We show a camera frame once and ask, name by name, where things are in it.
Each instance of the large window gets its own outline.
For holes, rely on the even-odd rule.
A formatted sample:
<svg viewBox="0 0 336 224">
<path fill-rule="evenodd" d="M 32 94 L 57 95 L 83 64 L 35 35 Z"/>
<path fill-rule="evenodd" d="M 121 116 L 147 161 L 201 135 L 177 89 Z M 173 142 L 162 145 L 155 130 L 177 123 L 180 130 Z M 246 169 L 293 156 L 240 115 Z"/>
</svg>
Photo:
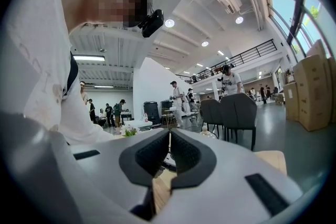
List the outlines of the large window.
<svg viewBox="0 0 336 224">
<path fill-rule="evenodd" d="M 319 0 L 267 0 L 269 16 L 291 45 L 296 60 L 306 56 L 311 46 L 321 39 L 327 57 L 329 44 L 317 24 L 321 3 Z"/>
</svg>

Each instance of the railing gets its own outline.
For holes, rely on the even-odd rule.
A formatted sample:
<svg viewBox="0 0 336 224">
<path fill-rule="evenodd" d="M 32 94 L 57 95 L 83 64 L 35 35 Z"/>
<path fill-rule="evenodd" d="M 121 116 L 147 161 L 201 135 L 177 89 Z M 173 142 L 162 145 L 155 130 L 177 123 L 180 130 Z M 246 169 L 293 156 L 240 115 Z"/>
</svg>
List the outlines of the railing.
<svg viewBox="0 0 336 224">
<path fill-rule="evenodd" d="M 257 58 L 260 58 L 264 55 L 270 54 L 273 51 L 276 51 L 277 47 L 274 45 L 273 39 L 270 39 L 264 43 L 259 44 L 258 46 L 246 50 L 236 56 L 231 57 L 228 60 L 220 62 L 209 69 L 206 69 L 194 76 L 187 77 L 187 76 L 180 76 L 177 75 L 180 79 L 184 80 L 186 83 L 193 84 L 198 81 L 204 80 L 215 74 L 222 72 L 222 66 L 229 65 L 231 68 L 243 65 L 247 62 L 253 61 Z"/>
</svg>

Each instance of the gray chair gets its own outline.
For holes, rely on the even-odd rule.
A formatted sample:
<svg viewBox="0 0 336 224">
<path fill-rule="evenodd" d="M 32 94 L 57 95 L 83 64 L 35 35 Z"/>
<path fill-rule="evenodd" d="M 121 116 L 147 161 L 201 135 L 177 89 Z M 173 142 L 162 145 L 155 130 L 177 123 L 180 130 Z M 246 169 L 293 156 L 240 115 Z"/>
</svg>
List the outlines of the gray chair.
<svg viewBox="0 0 336 224">
<path fill-rule="evenodd" d="M 209 124 L 213 124 L 214 128 L 212 131 L 214 131 L 215 126 L 217 125 L 217 138 L 219 139 L 219 129 L 218 126 L 221 125 L 223 128 L 223 120 L 222 120 L 222 114 L 221 114 L 221 103 L 219 103 L 215 99 L 207 99 L 203 100 L 201 102 L 201 109 L 202 109 L 202 115 L 203 115 L 203 123 L 205 122 L 208 131 L 209 131 Z"/>
<path fill-rule="evenodd" d="M 251 150 L 256 143 L 257 125 L 257 105 L 246 94 L 238 93 L 222 97 L 220 101 L 222 122 L 225 127 L 224 139 L 229 141 L 228 131 L 236 133 L 236 143 L 238 143 L 237 130 L 252 130 Z"/>
</svg>

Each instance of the neck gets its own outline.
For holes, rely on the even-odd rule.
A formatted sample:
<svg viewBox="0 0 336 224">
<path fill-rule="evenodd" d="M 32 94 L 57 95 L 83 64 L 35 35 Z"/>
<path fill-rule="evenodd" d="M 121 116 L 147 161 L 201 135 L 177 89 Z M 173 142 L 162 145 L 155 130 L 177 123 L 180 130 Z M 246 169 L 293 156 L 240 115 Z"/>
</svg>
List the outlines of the neck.
<svg viewBox="0 0 336 224">
<path fill-rule="evenodd" d="M 70 34 L 77 26 L 86 23 L 87 13 L 85 10 L 87 0 L 61 0 L 64 19 Z"/>
</svg>

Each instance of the black camera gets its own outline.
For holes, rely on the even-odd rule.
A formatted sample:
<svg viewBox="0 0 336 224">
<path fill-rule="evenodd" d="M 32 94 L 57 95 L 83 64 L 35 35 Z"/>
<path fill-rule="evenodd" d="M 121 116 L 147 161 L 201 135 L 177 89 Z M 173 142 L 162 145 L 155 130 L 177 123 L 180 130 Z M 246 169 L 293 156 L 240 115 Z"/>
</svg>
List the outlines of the black camera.
<svg viewBox="0 0 336 224">
<path fill-rule="evenodd" d="M 157 9 L 151 15 L 147 15 L 146 19 L 138 24 L 142 28 L 142 36 L 150 37 L 156 30 L 158 30 L 164 22 L 163 11 Z"/>
</svg>

